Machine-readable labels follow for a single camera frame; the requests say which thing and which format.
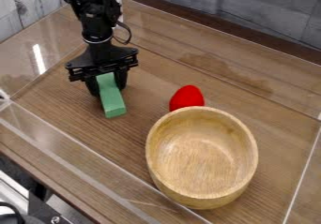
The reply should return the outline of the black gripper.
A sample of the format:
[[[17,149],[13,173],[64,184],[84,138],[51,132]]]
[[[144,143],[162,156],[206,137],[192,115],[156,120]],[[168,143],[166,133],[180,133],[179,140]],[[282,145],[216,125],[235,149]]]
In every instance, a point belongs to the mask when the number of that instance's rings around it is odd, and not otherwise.
[[[119,90],[127,86],[128,71],[138,66],[138,50],[129,47],[119,47],[111,42],[91,44],[84,52],[65,64],[72,82],[85,82],[89,94],[99,96],[97,82],[89,78],[101,74],[113,73],[113,79]]]

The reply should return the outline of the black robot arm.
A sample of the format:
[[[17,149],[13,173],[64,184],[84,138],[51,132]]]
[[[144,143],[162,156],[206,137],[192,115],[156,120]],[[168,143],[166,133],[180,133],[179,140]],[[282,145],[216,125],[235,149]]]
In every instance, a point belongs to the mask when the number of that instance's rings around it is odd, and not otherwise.
[[[111,43],[113,28],[120,26],[131,34],[129,27],[120,21],[121,4],[117,0],[64,0],[81,23],[81,38],[87,49],[65,64],[71,82],[84,82],[89,93],[99,96],[96,77],[111,73],[115,87],[127,86],[128,71],[138,66],[139,51],[127,47],[131,37],[119,41],[123,47]]]

